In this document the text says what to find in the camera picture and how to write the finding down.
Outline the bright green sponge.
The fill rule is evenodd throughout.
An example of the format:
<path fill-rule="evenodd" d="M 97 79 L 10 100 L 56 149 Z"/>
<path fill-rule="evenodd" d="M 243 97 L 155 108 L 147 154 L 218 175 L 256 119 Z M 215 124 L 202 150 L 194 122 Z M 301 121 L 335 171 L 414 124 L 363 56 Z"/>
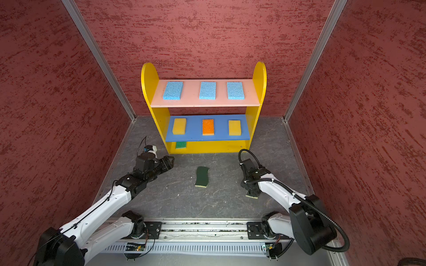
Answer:
<path fill-rule="evenodd" d="M 185 149 L 187 146 L 186 142 L 176 142 L 175 148 L 176 149 Z"/>

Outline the yellow sponge front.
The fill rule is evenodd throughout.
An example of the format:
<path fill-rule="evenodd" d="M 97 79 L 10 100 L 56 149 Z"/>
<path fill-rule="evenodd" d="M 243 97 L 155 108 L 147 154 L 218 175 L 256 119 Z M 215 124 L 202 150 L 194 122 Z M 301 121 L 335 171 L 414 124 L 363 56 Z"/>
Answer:
<path fill-rule="evenodd" d="M 174 135 L 185 135 L 186 118 L 175 118 L 173 123 L 172 133 Z"/>

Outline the yellow sponge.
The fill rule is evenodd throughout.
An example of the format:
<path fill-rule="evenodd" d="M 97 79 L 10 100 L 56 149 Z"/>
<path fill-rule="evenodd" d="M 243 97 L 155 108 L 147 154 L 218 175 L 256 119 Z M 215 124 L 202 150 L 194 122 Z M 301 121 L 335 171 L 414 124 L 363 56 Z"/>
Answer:
<path fill-rule="evenodd" d="M 186 118 L 175 118 L 173 123 L 172 133 L 174 135 L 185 135 Z"/>
<path fill-rule="evenodd" d="M 241 136 L 241 121 L 240 120 L 229 120 L 229 136 Z"/>

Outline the yellow sponge back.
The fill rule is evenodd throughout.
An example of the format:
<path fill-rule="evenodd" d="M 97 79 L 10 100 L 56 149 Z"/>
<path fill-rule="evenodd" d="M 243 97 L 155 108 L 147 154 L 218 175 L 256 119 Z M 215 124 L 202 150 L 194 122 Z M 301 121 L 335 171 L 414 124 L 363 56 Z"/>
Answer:
<path fill-rule="evenodd" d="M 229 120 L 229 136 L 241 136 L 241 121 L 240 120 Z"/>

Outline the orange sponge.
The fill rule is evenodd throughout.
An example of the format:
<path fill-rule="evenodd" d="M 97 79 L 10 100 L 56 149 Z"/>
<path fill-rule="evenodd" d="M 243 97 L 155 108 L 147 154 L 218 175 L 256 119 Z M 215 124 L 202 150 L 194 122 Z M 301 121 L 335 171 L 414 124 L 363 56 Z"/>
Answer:
<path fill-rule="evenodd" d="M 203 136 L 213 136 L 215 135 L 215 125 L 214 119 L 204 119 L 203 120 Z"/>

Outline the blue sponge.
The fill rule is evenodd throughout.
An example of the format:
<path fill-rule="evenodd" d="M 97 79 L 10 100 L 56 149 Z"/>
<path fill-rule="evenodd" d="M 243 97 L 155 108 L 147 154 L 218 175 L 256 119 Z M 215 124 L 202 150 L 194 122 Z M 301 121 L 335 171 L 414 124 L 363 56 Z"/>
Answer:
<path fill-rule="evenodd" d="M 201 82 L 200 100 L 215 100 L 216 99 L 216 82 Z"/>
<path fill-rule="evenodd" d="M 183 82 L 167 82 L 163 99 L 164 100 L 180 100 L 183 91 Z"/>
<path fill-rule="evenodd" d="M 229 100 L 244 100 L 244 87 L 242 82 L 227 82 L 227 98 Z"/>

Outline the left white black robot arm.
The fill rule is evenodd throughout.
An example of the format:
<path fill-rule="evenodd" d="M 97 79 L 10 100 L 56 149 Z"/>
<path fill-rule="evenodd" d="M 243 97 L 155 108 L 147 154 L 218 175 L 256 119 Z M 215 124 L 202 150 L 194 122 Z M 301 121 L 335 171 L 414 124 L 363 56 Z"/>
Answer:
<path fill-rule="evenodd" d="M 141 193 L 147 184 L 171 170 L 175 158 L 157 158 L 153 151 L 136 158 L 132 173 L 113 182 L 106 195 L 81 215 L 59 229 L 47 229 L 39 239 L 31 261 L 35 266 L 85 266 L 114 242 L 130 237 L 147 243 L 155 230 L 148 229 L 144 218 L 133 211 L 124 213 L 113 224 L 101 229 L 118 209 Z"/>

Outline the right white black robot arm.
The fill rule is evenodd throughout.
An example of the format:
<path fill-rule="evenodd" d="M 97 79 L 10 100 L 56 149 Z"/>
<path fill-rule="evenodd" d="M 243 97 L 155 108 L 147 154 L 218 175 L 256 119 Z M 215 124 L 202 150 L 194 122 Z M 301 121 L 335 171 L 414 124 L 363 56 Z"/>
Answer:
<path fill-rule="evenodd" d="M 278 202 L 287 215 L 277 211 L 262 218 L 260 233 L 273 239 L 284 235 L 296 241 L 301 249 L 314 254 L 319 249 L 326 249 L 337 237 L 336 227 L 326 216 L 322 202 L 315 195 L 306 196 L 289 188 L 278 180 L 269 170 L 255 165 L 251 159 L 240 162 L 243 171 L 241 187 L 250 198 L 267 194 Z"/>

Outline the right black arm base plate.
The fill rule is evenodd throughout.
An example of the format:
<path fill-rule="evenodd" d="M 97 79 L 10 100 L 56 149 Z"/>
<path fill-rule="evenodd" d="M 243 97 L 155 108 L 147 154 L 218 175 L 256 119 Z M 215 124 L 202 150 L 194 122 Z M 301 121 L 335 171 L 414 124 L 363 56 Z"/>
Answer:
<path fill-rule="evenodd" d="M 272 233 L 264 222 L 247 222 L 247 237 L 249 240 L 289 240 L 290 237 Z"/>

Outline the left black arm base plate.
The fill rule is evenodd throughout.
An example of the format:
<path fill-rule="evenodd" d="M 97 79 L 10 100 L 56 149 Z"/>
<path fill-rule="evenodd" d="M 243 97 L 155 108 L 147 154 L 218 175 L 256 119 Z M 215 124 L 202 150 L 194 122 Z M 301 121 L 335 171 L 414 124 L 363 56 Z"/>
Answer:
<path fill-rule="evenodd" d="M 133 230 L 130 234 L 132 239 L 158 239 L 161 229 L 162 222 L 137 222 L 134 224 Z"/>

